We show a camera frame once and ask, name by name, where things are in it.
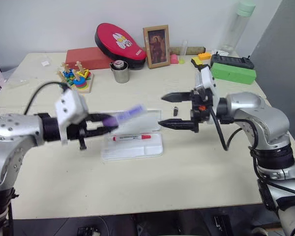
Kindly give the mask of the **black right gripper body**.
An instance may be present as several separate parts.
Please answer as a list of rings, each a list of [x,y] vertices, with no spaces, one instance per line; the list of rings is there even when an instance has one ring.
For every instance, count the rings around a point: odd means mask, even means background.
[[[213,94],[211,89],[207,88],[201,92],[191,91],[192,109],[190,112],[191,121],[193,122],[192,131],[199,132],[199,123],[209,121],[210,109],[213,108]]]

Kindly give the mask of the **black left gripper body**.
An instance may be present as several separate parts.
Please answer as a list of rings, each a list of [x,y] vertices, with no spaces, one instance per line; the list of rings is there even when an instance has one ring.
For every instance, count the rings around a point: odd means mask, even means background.
[[[78,140],[80,150],[86,150],[85,138],[89,138],[93,135],[93,130],[88,130],[87,121],[92,122],[92,115],[89,114],[79,124],[71,124],[67,127],[67,138],[70,141]]]

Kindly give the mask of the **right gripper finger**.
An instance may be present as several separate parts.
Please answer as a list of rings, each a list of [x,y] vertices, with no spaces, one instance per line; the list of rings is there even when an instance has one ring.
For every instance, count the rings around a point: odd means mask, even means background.
[[[172,103],[190,101],[191,92],[171,92],[162,96],[161,99]]]
[[[191,120],[182,120],[179,118],[171,118],[158,122],[159,125],[173,130],[190,130],[196,132],[195,123]]]

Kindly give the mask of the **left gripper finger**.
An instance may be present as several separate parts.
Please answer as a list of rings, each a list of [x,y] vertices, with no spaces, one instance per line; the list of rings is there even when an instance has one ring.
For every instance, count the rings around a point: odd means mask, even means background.
[[[88,114],[88,121],[91,122],[109,122],[110,120],[113,119],[113,116],[109,114],[104,114],[104,113],[93,113],[93,114]]]
[[[110,133],[111,131],[113,131],[117,128],[118,128],[118,126],[101,126],[96,129],[86,130],[85,137],[90,138],[90,137],[95,137],[95,136],[102,136],[107,133]]]

